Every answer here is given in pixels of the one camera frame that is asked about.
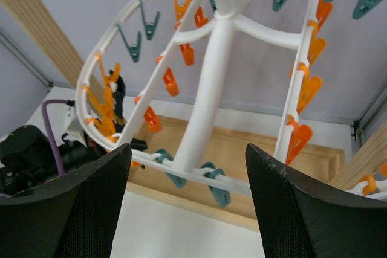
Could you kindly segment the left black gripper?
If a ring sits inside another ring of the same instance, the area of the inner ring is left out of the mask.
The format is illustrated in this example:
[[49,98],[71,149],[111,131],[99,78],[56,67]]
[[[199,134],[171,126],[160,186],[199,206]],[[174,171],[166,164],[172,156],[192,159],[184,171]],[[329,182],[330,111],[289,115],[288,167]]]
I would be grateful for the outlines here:
[[[86,143],[71,140],[68,133],[61,136],[58,147],[65,173],[91,163],[106,154],[106,150],[84,134]],[[36,126],[17,128],[1,142],[1,195],[18,192],[58,177],[48,137]]]

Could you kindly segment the navy sock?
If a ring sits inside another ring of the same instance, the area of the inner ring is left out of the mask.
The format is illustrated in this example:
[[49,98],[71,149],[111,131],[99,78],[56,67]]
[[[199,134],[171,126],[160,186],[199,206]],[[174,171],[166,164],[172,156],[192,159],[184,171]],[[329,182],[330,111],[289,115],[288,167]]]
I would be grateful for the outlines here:
[[109,84],[112,97],[113,97],[113,122],[115,126],[115,131],[121,133],[123,130],[126,119],[123,116],[123,99],[125,97],[125,83],[120,75],[115,82],[110,82]]

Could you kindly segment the white round clip hanger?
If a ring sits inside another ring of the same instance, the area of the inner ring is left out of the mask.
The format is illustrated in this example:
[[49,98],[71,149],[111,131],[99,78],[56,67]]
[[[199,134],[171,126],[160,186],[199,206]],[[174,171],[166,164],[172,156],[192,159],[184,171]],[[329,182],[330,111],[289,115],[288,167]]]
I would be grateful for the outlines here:
[[188,0],[186,6],[176,8],[175,33],[158,57],[157,66],[144,90],[135,99],[135,108],[123,130],[116,132],[110,84],[116,80],[119,72],[114,71],[112,76],[103,78],[104,105],[93,95],[90,79],[94,68],[103,65],[102,55],[121,33],[121,26],[133,12],[142,8],[143,1],[132,0],[123,8],[115,24],[105,32],[85,61],[77,79],[75,94],[80,125],[93,141],[107,151],[129,143],[141,121],[147,122],[151,130],[159,131],[161,125],[150,104],[160,82],[165,82],[171,96],[178,94],[178,86],[170,72],[173,57],[180,46],[208,37],[192,115],[176,156],[169,158],[165,151],[150,154],[134,150],[132,161],[167,173],[177,187],[183,187],[187,181],[209,186],[220,206],[229,203],[221,192],[250,196],[251,191],[244,181],[225,176],[216,167],[198,167],[214,127],[235,33],[240,31],[265,43],[296,52],[274,151],[277,160],[290,164],[313,135],[310,127],[299,123],[299,116],[317,90],[317,83],[310,78],[309,72],[324,48],[324,40],[317,35],[331,12],[331,0],[308,1],[300,33],[274,30],[245,17],[242,11],[252,0]]

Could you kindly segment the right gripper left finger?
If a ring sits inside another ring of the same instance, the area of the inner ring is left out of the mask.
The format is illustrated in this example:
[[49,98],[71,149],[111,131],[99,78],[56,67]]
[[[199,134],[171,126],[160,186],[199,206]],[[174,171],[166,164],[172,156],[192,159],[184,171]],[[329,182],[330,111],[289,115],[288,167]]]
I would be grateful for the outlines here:
[[60,178],[1,198],[1,257],[109,257],[130,145]]

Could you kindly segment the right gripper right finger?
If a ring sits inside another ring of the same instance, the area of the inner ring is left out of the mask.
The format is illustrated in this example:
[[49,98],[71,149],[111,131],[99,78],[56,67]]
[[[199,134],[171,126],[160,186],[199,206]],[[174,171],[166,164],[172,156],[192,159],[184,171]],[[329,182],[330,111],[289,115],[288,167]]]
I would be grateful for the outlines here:
[[247,176],[266,257],[386,257],[386,202],[320,182],[250,143]]

